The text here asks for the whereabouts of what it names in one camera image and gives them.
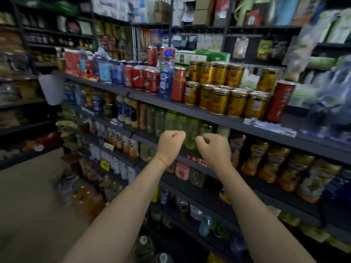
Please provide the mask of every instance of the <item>forearm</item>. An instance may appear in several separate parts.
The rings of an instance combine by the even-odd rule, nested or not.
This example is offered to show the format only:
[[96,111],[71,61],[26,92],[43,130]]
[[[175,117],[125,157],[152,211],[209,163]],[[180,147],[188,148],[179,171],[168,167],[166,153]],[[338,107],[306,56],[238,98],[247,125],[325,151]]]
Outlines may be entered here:
[[229,165],[216,170],[255,263],[315,262],[304,247],[266,208],[239,173]]
[[63,263],[115,263],[128,257],[165,170],[153,159],[84,232]]

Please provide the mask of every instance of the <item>beige floor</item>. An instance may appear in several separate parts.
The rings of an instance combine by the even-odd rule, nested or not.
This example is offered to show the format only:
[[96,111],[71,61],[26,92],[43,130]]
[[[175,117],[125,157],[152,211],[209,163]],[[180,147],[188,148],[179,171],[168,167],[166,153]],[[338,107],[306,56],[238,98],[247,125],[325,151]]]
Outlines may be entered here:
[[57,149],[0,171],[0,262],[59,263],[87,228],[50,185],[65,163]]

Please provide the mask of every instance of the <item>yellow price tag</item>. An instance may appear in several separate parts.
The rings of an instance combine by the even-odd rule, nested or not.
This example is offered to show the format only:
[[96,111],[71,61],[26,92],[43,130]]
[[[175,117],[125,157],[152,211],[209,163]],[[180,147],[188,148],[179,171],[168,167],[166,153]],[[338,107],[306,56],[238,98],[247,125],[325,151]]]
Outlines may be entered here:
[[105,171],[109,171],[109,170],[110,170],[110,164],[109,164],[107,161],[105,161],[105,160],[102,160],[102,161],[100,162],[100,166],[101,166],[101,168],[103,168]]

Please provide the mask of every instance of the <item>hand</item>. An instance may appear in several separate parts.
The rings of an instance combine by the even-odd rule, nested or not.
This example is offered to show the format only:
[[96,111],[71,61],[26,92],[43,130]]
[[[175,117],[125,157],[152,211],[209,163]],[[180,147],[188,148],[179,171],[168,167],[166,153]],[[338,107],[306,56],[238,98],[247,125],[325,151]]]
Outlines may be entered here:
[[179,154],[184,140],[184,131],[164,131],[158,140],[155,158],[162,159],[168,167]]
[[218,172],[219,167],[231,166],[231,151],[228,139],[225,137],[206,133],[203,136],[196,137],[196,144],[201,156],[215,172]]

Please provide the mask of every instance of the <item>person's left hand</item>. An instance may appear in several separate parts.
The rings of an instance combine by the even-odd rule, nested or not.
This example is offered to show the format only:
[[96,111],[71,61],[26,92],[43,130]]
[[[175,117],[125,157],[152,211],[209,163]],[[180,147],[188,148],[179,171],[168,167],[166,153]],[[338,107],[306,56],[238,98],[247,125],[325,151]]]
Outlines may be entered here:
[[155,158],[160,158],[169,166],[176,159],[185,140],[184,131],[164,131],[158,140]]

